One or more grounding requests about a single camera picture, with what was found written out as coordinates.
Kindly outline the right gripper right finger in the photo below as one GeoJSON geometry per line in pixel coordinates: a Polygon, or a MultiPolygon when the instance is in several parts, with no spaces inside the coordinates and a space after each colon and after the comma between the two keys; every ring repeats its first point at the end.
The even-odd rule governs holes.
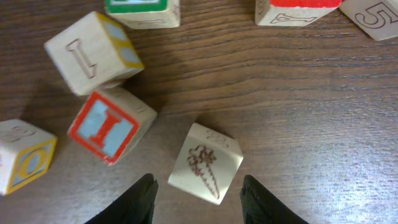
{"type": "Polygon", "coordinates": [[[251,175],[244,177],[240,199],[244,224],[308,224],[251,175]]]}

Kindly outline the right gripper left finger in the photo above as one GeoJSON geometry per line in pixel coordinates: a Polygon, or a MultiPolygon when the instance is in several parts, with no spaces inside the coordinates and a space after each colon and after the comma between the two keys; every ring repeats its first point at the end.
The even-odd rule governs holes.
{"type": "Polygon", "coordinates": [[[152,224],[158,188],[154,175],[145,174],[86,224],[152,224]]]}

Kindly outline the ice cream cone block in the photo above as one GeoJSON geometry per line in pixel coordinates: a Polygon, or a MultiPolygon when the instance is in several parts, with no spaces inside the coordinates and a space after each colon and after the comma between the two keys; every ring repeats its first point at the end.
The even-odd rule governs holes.
{"type": "Polygon", "coordinates": [[[237,140],[193,123],[168,184],[220,205],[243,159],[237,140]]]}

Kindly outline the red letter I block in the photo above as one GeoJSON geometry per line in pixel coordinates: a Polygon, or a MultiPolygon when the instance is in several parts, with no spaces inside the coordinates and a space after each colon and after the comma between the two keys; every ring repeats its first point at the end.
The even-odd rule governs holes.
{"type": "Polygon", "coordinates": [[[156,117],[154,109],[125,89],[95,90],[68,135],[112,166],[137,145],[156,117]]]}

